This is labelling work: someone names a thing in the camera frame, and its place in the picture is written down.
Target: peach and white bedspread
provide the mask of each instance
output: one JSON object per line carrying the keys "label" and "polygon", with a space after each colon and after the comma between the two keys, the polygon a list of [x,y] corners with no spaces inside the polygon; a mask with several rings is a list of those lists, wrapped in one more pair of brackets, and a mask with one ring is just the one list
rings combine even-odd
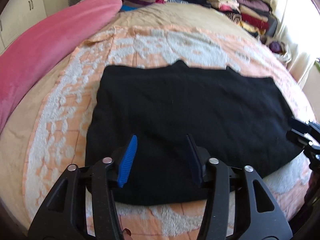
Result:
{"label": "peach and white bedspread", "polygon": [[[24,202],[31,220],[65,168],[70,163],[84,166],[86,132],[105,66],[147,69],[178,59],[192,67],[224,69],[229,65],[245,76],[271,76],[297,118],[315,118],[292,76],[267,47],[251,38],[175,25],[107,28],[76,48],[42,102],[23,174]],[[308,160],[300,154],[264,179],[288,219],[302,206],[309,177]],[[87,221],[93,234],[90,201],[88,193]],[[131,230],[134,240],[196,239],[204,207],[205,201],[153,207],[117,203],[120,224]],[[229,234],[234,209],[234,201],[230,201]]]}

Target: purple cloth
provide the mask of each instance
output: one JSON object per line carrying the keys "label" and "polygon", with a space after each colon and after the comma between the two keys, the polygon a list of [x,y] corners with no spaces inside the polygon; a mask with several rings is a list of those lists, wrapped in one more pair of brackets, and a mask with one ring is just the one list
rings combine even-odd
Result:
{"label": "purple cloth", "polygon": [[270,45],[269,45],[269,49],[270,49],[273,53],[277,53],[277,54],[282,53],[281,45],[280,45],[279,42],[277,42],[277,41],[271,42]]}
{"label": "purple cloth", "polygon": [[269,7],[266,5],[263,1],[261,0],[253,0],[253,1],[248,1],[248,0],[237,0],[238,3],[243,4],[249,8],[257,9],[260,11],[268,12]]}

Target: cabinet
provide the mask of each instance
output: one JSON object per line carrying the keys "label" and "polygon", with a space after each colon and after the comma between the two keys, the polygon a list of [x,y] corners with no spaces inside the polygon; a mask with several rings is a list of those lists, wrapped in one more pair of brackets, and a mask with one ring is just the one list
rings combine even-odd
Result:
{"label": "cabinet", "polygon": [[10,0],[0,15],[4,47],[45,17],[43,0]]}
{"label": "cabinet", "polygon": [[4,49],[5,49],[5,47],[3,45],[2,40],[0,39],[0,55],[2,54],[2,52],[4,52]]}

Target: cloth pile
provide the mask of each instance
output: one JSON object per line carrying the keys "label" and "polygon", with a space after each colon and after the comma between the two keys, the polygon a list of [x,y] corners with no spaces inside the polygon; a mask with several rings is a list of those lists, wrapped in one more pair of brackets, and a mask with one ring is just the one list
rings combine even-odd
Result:
{"label": "cloth pile", "polygon": [[262,0],[207,0],[212,8],[225,14],[252,36],[264,35],[269,29],[271,7]]}

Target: metal screw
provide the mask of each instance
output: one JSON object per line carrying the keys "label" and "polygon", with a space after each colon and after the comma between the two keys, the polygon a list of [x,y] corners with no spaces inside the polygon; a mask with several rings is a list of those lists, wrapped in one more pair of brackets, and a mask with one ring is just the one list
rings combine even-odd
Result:
{"label": "metal screw", "polygon": [[70,164],[68,166],[68,171],[75,171],[76,169],[77,169],[77,165],[75,165],[75,164]]}
{"label": "metal screw", "polygon": [[109,164],[109,163],[112,163],[112,158],[110,158],[110,157],[105,157],[105,158],[103,158],[103,160],[102,160],[102,162],[103,163],[105,163],[105,164]]}
{"label": "metal screw", "polygon": [[247,172],[253,172],[253,168],[249,165],[245,166],[244,169],[247,171]]}
{"label": "metal screw", "polygon": [[216,158],[210,158],[210,159],[209,159],[209,163],[211,163],[211,164],[218,164],[218,163],[219,163],[219,160],[216,159]]}

